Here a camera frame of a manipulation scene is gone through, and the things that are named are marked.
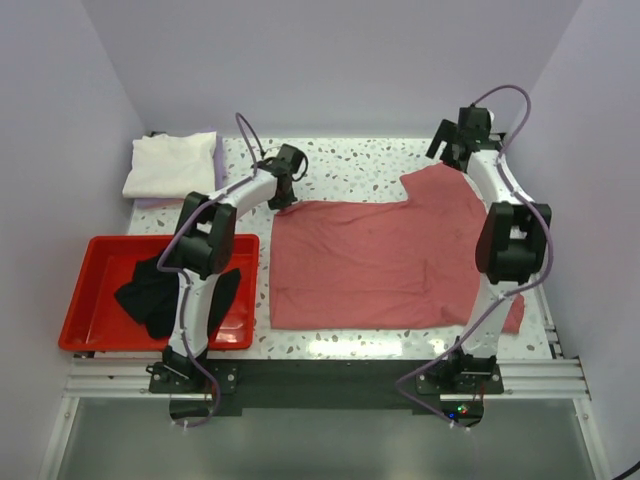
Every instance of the white wall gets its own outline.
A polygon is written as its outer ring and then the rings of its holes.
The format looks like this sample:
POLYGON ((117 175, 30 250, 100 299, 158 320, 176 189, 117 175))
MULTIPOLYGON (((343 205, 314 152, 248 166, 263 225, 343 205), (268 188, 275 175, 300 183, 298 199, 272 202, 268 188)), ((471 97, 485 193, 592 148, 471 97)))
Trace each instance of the white wall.
MULTIPOLYGON (((83 0, 145 125, 424 136, 538 79, 580 0, 83 0)), ((503 127, 520 103, 494 102, 503 127)))
POLYGON ((36 478, 68 356, 57 338, 90 237, 122 231, 142 124, 76 0, 0 15, 0 478, 36 478))
POLYGON ((553 208, 546 291, 580 354, 616 471, 638 461, 640 33, 637 0, 584 0, 536 84, 510 163, 553 208))

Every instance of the cable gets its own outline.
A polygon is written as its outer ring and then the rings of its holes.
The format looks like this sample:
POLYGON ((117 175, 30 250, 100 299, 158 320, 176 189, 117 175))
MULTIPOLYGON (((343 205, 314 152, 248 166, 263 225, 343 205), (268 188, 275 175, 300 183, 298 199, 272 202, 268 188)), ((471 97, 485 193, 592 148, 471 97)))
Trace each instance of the cable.
POLYGON ((247 148, 251 152, 251 157, 253 159, 253 174, 251 176, 243 178, 239 182, 236 182, 236 183, 230 185, 226 190, 223 190, 222 192, 220 192, 215 198, 207 200, 205 203, 203 203, 198 208, 196 208, 193 211, 193 213, 191 213, 191 215, 189 215, 189 217, 184 222, 182 227, 180 227, 178 229, 178 231, 175 233, 175 235, 173 236, 173 238, 169 242, 169 245, 167 245, 167 248, 165 248, 164 251, 162 252, 162 254, 160 255, 160 258, 158 259, 158 263, 156 265, 156 267, 158 268, 159 271, 167 272, 167 273, 177 273, 178 275, 181 275, 185 280, 185 285, 186 286, 185 286, 185 289, 184 289, 184 294, 182 295, 182 301, 180 302, 180 305, 178 306, 178 323, 180 325, 180 330, 182 332, 182 335, 181 335, 182 344, 184 345, 184 349, 187 352, 187 357, 189 358, 189 361, 193 364, 194 367, 196 367, 196 369, 198 369, 211 382, 212 394, 215 397, 214 398, 213 408, 209 409, 209 413, 207 414, 207 416, 203 417, 200 420, 197 420, 197 421, 195 421, 193 423, 189 423, 187 420, 185 420, 181 424, 184 428, 194 428, 194 427, 199 427, 200 425, 204 425, 205 423, 207 423, 211 419, 211 417, 213 417, 217 413, 218 409, 220 408, 220 397, 221 397, 220 384, 218 383, 216 378, 211 373, 209 373, 209 371, 206 368, 204 368, 200 364, 200 362, 198 362, 198 360, 196 359, 195 355, 191 351, 191 348, 189 347, 189 342, 187 341, 187 332, 186 332, 185 320, 184 320, 184 309, 185 309, 185 305, 186 305, 186 302, 187 302, 187 297, 189 296, 189 292, 191 291, 191 287, 193 286, 193 283, 191 282, 191 279, 189 278, 189 275, 187 275, 187 272, 183 268, 167 267, 167 266, 165 266, 165 263, 167 262, 167 259, 169 258, 169 255, 171 254, 171 252, 173 252, 173 249, 176 247, 178 242, 180 242, 180 239, 184 236, 186 231, 189 228, 191 228, 193 223, 197 220, 197 218, 200 216, 200 214, 205 209, 207 209, 211 205, 219 202, 224 197, 226 197, 229 193, 233 192, 234 190, 236 190, 237 188, 241 187, 242 185, 245 185, 245 184, 249 183, 255 177, 255 175, 257 173, 257 168, 258 168, 258 160, 256 158, 255 152, 251 148, 251 144, 249 143, 249 139, 247 138, 247 134, 245 133, 244 129, 242 128, 240 120, 242 120, 249 127, 249 130, 251 130, 251 133, 253 134, 253 136, 255 137, 256 141, 258 142, 258 146, 260 147, 260 151, 261 152, 262 152, 262 145, 260 144, 260 140, 258 139, 258 136, 256 135, 255 131, 253 130, 253 127, 247 121, 247 119, 244 118, 244 116, 241 113, 236 113, 236 121, 238 122, 238 127, 240 128, 240 133, 242 134, 242 137, 244 138, 245 143, 247 144, 247 148))
POLYGON ((291 181, 292 182, 299 182, 300 180, 302 180, 304 178, 304 176, 307 174, 307 170, 309 169, 309 159, 307 158, 307 156, 305 155, 303 157, 304 160, 304 170, 302 171, 302 173, 300 174, 300 176, 298 178, 293 178, 293 175, 291 176, 291 181))
POLYGON ((621 473, 620 475, 618 475, 613 480, 624 480, 625 478, 629 478, 631 475, 633 475, 634 473, 636 473, 638 471, 640 471, 640 462, 636 463, 629 470, 627 470, 626 472, 621 473))
POLYGON ((480 325, 482 325, 482 323, 489 317, 489 315, 491 315, 491 313, 493 313, 493 311, 496 308, 498 308, 498 306, 502 302, 504 302, 509 297, 512 297, 514 295, 517 295, 519 293, 522 293, 522 292, 524 292, 526 290, 530 290, 530 289, 535 288, 538 285, 540 285, 542 282, 544 282, 547 279, 547 277, 551 273, 551 267, 553 266, 553 251, 554 251, 553 250, 553 241, 551 239, 551 233, 549 232, 549 227, 547 226, 547 223, 544 221, 544 218, 542 218, 542 215, 540 215, 540 212, 538 212, 538 210, 520 192, 518 192, 518 191, 516 191, 514 189, 513 184, 509 181, 509 179, 507 178, 506 173, 504 171, 504 162, 500 161, 500 159, 503 157, 503 155, 506 152, 506 150, 511 145, 511 142, 515 139, 516 135, 518 133, 520 133, 520 131, 522 130, 522 127, 524 127, 525 123, 529 119, 529 115, 531 113, 531 98, 529 97, 529 95, 527 94, 527 92, 524 89, 522 89, 521 87, 518 87, 517 85, 501 85, 501 86, 496 87, 496 88, 494 88, 492 90, 489 90, 487 93, 485 93, 480 98, 478 98, 478 100, 473 102, 472 105, 475 105, 476 103, 480 102, 481 100, 484 100, 486 97, 488 97, 492 93, 497 92, 499 90, 504 90, 504 89, 512 89, 512 90, 517 90, 518 92, 520 92, 525 98, 526 111, 525 111, 524 116, 522 117, 522 120, 520 121, 518 126, 513 131, 513 134, 503 144, 502 148, 498 152, 498 155, 496 157, 496 167, 498 169, 498 173, 499 173, 500 177, 504 181, 504 183, 507 186, 507 188, 511 191, 512 195, 519 202, 521 202, 523 205, 525 205, 530 210, 531 214, 535 217, 536 221, 540 224, 540 227, 542 228, 542 230, 544 232, 544 236, 547 239, 547 252, 548 252, 547 265, 546 265, 544 271, 542 272, 542 274, 540 275, 540 277, 538 277, 538 279, 534 280, 533 282, 531 282, 531 283, 529 283, 527 285, 523 285, 521 287, 518 287, 518 288, 515 288, 513 290, 510 290, 509 292, 506 292, 504 295, 501 295, 500 297, 498 297, 491 305, 489 305, 489 308, 487 308, 487 310, 482 315, 480 315, 480 318, 478 318, 476 323, 464 335, 462 335, 459 338, 459 340, 457 342, 455 342, 449 349, 447 349, 446 351, 444 351, 443 353, 438 355, 433 360, 427 362, 425 365, 423 365, 423 366, 413 370, 412 372, 409 372, 406 375, 400 377, 396 381, 396 384, 395 384, 396 389, 398 390, 398 392, 401 395, 403 395, 405 398, 411 400, 412 402, 420 405, 421 407, 426 408, 427 410, 429 410, 434 415, 436 415, 439 418, 445 420, 452 427, 456 426, 456 427, 460 427, 460 428, 465 428, 464 425, 461 425, 460 423, 456 423, 456 422, 451 421, 451 419, 449 417, 447 417, 444 413, 442 413, 438 409, 432 407, 431 405, 429 405, 426 402, 423 402, 422 400, 417 398, 415 395, 412 395, 409 392, 403 390, 402 389, 402 384, 404 382, 406 382, 407 380, 410 380, 411 378, 413 378, 413 377, 415 377, 417 375, 423 374, 424 372, 429 370, 431 367, 436 365, 438 362, 440 362, 442 359, 444 359, 445 357, 447 357, 448 355, 453 353, 455 350, 460 348, 462 346, 462 344, 471 335, 473 335, 473 333, 480 327, 480 325))
POLYGON ((265 156, 266 152, 262 148, 262 143, 260 142, 260 137, 258 137, 258 134, 253 129, 253 127, 251 126, 249 121, 246 118, 244 118, 244 115, 242 115, 240 112, 236 112, 236 123, 238 124, 238 129, 240 130, 240 135, 242 135, 242 138, 244 138, 244 143, 247 144, 247 148, 249 149, 249 153, 251 154, 251 159, 253 160, 253 176, 255 177, 256 174, 258 173, 258 159, 256 158, 256 152, 254 152, 253 148, 251 148, 251 142, 249 142, 249 137, 247 137, 247 132, 244 131, 244 127, 242 126, 243 123, 251 131, 251 135, 253 135, 253 138, 255 139, 256 143, 258 144, 258 148, 260 149, 260 158, 262 158, 263 160, 264 160, 264 156, 265 156))

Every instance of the white towel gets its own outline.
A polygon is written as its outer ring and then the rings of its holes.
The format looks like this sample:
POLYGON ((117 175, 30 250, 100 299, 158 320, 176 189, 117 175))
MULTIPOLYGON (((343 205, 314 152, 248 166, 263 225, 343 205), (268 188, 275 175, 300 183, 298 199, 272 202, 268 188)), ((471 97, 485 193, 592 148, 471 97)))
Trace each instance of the white towel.
POLYGON ((133 141, 132 169, 124 184, 126 198, 184 198, 216 189, 213 153, 216 133, 188 137, 160 134, 133 141))

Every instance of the speckled white tabletop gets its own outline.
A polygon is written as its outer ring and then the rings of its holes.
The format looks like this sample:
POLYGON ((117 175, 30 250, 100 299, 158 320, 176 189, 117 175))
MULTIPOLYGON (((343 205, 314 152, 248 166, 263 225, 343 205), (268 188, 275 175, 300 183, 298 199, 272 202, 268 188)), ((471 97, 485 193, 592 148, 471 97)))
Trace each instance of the speckled white tabletop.
MULTIPOLYGON (((300 200, 344 200, 351 202, 393 202, 405 200, 399 181, 434 163, 425 157, 429 140, 417 139, 265 139, 265 148, 289 143, 309 157, 305 179, 295 184, 300 200)), ((242 139, 223 141, 225 181, 235 181, 250 169, 249 152, 242 139)), ((134 207, 128 233, 131 235, 171 234, 181 205, 158 209, 134 207)), ((404 358, 428 359, 442 353, 462 327, 425 330, 273 330, 269 321, 269 257, 273 219, 266 204, 241 218, 237 233, 260 237, 260 268, 256 298, 256 325, 252 346, 247 350, 211 352, 225 358, 404 358)), ((518 335, 500 338, 500 359, 549 359, 545 332, 550 317, 541 291, 524 294, 525 316, 518 335)))

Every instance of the red plastic bin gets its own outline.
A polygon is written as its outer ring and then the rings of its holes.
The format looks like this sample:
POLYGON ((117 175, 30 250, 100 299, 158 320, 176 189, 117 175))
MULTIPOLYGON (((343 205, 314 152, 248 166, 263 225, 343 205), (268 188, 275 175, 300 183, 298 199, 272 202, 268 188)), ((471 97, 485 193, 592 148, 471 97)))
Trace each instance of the red plastic bin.
MULTIPOLYGON (((167 339, 154 340, 116 302, 113 294, 131 281, 138 260, 160 253, 171 240, 162 235, 95 237, 89 242, 58 345, 72 352, 162 350, 167 339)), ((209 348, 249 348, 253 341, 260 240, 236 235, 231 263, 242 279, 235 301, 209 348)))

